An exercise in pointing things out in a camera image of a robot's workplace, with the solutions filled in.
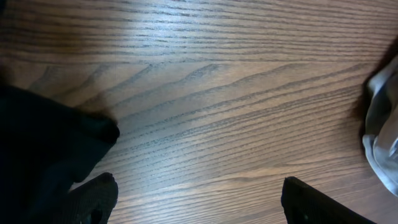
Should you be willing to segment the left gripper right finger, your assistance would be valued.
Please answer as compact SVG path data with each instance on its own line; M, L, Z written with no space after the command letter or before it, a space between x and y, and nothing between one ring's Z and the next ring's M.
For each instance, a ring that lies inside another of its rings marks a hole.
M281 204L288 224L374 224L296 177L285 178Z

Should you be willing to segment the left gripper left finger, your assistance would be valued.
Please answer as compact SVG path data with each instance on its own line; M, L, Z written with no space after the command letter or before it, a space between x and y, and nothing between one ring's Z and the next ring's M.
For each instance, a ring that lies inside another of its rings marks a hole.
M63 224L107 224L118 201L118 185L105 172L72 190L58 214Z

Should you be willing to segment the beige khaki shorts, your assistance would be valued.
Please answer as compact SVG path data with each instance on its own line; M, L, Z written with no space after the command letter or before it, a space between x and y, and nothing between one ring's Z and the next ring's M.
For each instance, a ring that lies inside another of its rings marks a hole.
M366 158L386 189L397 195L397 57L366 87L371 95L362 137Z

